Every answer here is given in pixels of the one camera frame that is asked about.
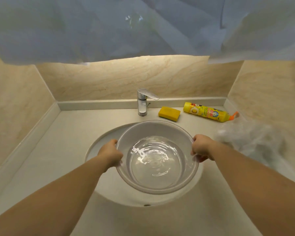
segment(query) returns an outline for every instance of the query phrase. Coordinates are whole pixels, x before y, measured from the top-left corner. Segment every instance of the detergent bottle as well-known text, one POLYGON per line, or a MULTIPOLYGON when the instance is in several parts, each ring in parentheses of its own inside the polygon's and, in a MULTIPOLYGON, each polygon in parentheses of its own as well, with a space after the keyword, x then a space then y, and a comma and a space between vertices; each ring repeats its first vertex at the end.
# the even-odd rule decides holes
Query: detergent bottle
POLYGON ((226 122, 233 120, 238 112, 233 115, 229 115, 227 112, 218 110, 216 108, 209 108, 206 106, 198 105, 195 103, 185 103, 184 111, 186 113, 195 114, 201 117, 210 118, 219 122, 226 122))

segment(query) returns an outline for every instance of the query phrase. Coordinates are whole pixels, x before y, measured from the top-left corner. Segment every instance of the faucet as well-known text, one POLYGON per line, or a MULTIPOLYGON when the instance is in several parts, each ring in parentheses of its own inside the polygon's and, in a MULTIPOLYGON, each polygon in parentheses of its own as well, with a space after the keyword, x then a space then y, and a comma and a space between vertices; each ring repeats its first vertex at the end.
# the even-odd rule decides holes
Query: faucet
POLYGON ((150 97, 154 100, 159 100, 155 94, 149 92, 144 88, 138 89, 138 115, 139 116, 146 116, 147 115, 147 98, 150 97))

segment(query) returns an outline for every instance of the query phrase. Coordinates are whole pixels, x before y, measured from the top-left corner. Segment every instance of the sponge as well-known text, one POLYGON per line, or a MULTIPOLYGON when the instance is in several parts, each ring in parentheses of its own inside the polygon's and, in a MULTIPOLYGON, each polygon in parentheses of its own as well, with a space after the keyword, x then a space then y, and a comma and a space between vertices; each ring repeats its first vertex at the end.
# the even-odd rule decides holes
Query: sponge
POLYGON ((158 112, 158 116, 161 118, 167 118, 169 120, 177 122, 180 115, 180 111, 174 108, 162 107, 158 112))

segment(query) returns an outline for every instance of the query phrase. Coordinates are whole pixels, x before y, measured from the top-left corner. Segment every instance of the marble tile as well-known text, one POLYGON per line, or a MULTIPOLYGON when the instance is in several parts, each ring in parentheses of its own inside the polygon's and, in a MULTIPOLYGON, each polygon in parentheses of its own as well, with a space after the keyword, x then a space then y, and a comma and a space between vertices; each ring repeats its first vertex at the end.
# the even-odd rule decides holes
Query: marble tile
POLYGON ((142 87, 161 98, 226 97, 243 62, 207 61, 208 56, 142 56, 37 68, 58 101, 135 99, 142 87))
POLYGON ((0 59, 0 165, 54 102, 34 65, 0 59))
POLYGON ((245 61, 228 97, 248 117, 283 130, 295 167, 295 62, 245 61))

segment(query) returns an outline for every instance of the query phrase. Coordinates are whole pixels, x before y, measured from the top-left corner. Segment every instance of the marble wall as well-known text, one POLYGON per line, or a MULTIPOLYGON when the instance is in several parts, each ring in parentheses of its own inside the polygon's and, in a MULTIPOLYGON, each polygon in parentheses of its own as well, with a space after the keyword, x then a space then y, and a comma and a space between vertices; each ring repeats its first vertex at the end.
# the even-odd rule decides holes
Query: marble wall
POLYGON ((161 98, 226 97, 242 61, 208 65, 208 56, 142 56, 90 63, 37 65, 58 101, 135 99, 138 88, 161 98))
POLYGON ((295 62, 245 61, 228 97, 248 117, 283 130, 295 167, 295 62))
POLYGON ((0 59, 0 165, 54 102, 34 65, 0 59))

